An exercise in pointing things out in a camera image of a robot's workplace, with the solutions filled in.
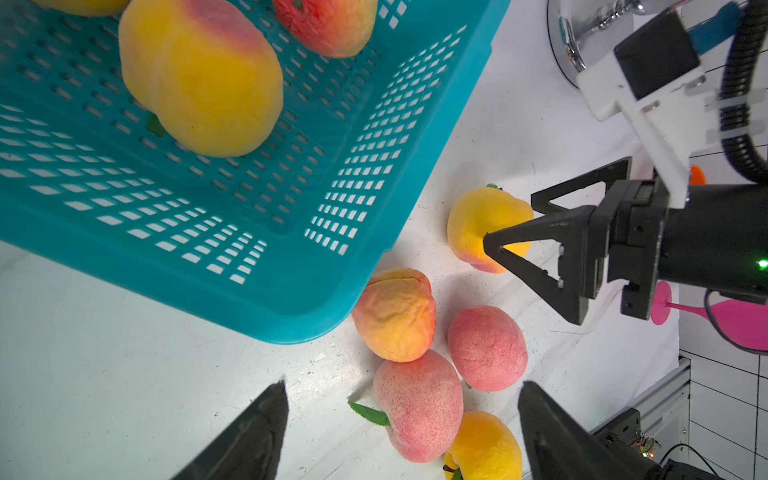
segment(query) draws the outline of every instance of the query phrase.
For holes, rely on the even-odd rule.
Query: peach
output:
[[[453,204],[448,216],[448,244],[459,260],[477,270],[505,273],[507,269],[485,253],[483,237],[529,220],[533,220],[531,205],[488,184],[466,192]],[[513,243],[505,249],[525,257],[531,242]]]
[[[179,142],[237,157],[266,140],[283,109],[283,74],[234,5],[133,0],[119,30],[126,87]]]
[[[373,394],[389,417],[389,441],[403,458],[431,462],[445,453],[462,422],[462,385],[451,363],[434,350],[408,363],[385,361]]]
[[[376,0],[273,0],[277,18],[309,50],[331,58],[357,55],[376,23]]]
[[[412,268],[375,274],[352,311],[355,328],[376,355],[418,359],[435,338],[435,300],[427,277]]]
[[[448,328],[448,348],[469,386],[500,392],[517,382],[528,365],[525,338],[517,323],[495,306],[462,310]]]
[[[108,17],[125,10],[130,0],[33,0],[43,8],[84,17]]]

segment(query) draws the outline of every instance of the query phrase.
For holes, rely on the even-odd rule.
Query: red peach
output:
[[[445,453],[462,423],[462,385],[451,363],[434,350],[413,362],[385,361],[373,394],[389,417],[389,441],[403,458],[431,462]]]
[[[376,0],[273,0],[277,18],[309,50],[331,58],[357,55],[371,38]]]
[[[517,323],[495,306],[473,306],[448,328],[448,348],[469,386],[499,392],[517,382],[528,365],[525,338]]]

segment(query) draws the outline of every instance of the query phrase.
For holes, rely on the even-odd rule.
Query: black cable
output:
[[[715,314],[712,312],[712,307],[710,306],[711,293],[712,293],[712,290],[707,289],[707,291],[704,294],[704,309],[707,311],[707,316],[709,317],[710,323],[712,324],[713,327],[715,327],[715,330],[717,330],[720,336],[722,336],[731,345],[735,346],[738,349],[744,350],[745,352],[754,353],[755,355],[768,355],[768,350],[755,350],[749,347],[739,345],[738,343],[734,342],[728,335],[725,334],[725,332],[720,328],[720,324],[717,322],[717,318],[715,317]]]
[[[720,98],[747,95],[768,32],[768,0],[749,0],[739,23],[723,72]],[[743,103],[720,109],[720,131],[749,127],[750,106]],[[756,184],[768,185],[768,161],[762,158],[748,134],[720,141],[723,152],[736,171]]]
[[[667,459],[667,457],[668,457],[668,456],[670,456],[670,453],[672,453],[672,451],[673,451],[674,449],[676,449],[677,447],[688,447],[688,449],[689,449],[689,450],[691,450],[693,453],[695,453],[696,455],[699,455],[699,458],[701,458],[701,461],[707,464],[707,467],[709,467],[709,468],[710,468],[710,470],[712,471],[712,473],[714,473],[714,474],[715,474],[715,476],[716,476],[716,477],[718,477],[718,478],[720,477],[720,476],[717,474],[717,472],[715,472],[715,469],[714,469],[714,468],[712,468],[712,465],[710,465],[710,463],[707,461],[707,459],[706,459],[706,458],[704,458],[704,456],[703,456],[703,455],[701,455],[699,452],[697,452],[697,451],[696,451],[696,449],[695,449],[694,447],[692,447],[692,446],[688,445],[687,443],[678,443],[677,445],[674,445],[674,446],[673,446],[671,449],[667,450],[667,453],[665,453],[665,454],[664,454],[664,456],[663,456],[663,457],[661,457],[661,461],[659,462],[659,465],[662,465],[662,466],[663,466],[663,465],[664,465],[664,460],[666,460],[666,459]]]

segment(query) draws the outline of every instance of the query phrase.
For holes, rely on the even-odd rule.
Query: white countertop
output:
[[[591,302],[585,324],[572,326],[511,274],[459,262],[445,240],[453,201],[477,186],[492,182],[527,200],[625,155],[650,173],[627,122],[596,122],[558,70],[545,6],[512,2],[478,87],[380,267],[410,266],[432,281],[432,348],[444,356],[445,331],[459,310],[504,309],[528,344],[524,378],[591,429],[677,365],[677,314],[663,326],[623,317],[623,283],[613,282]],[[588,189],[564,205],[601,195]],[[556,271],[556,254],[555,242],[538,242],[527,258]],[[278,478],[442,478],[439,462],[403,460],[383,428],[346,405],[354,392],[368,392],[380,363],[351,319],[311,343],[267,345],[0,244],[4,480],[165,480],[281,377],[290,422]],[[522,444],[520,387],[465,389],[465,407],[497,415]]]

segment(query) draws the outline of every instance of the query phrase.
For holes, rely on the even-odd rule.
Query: teal plastic basket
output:
[[[238,158],[146,129],[117,18],[0,2],[0,238],[271,343],[352,310],[491,54],[509,0],[382,0],[356,57],[307,51],[270,0],[285,108]]]

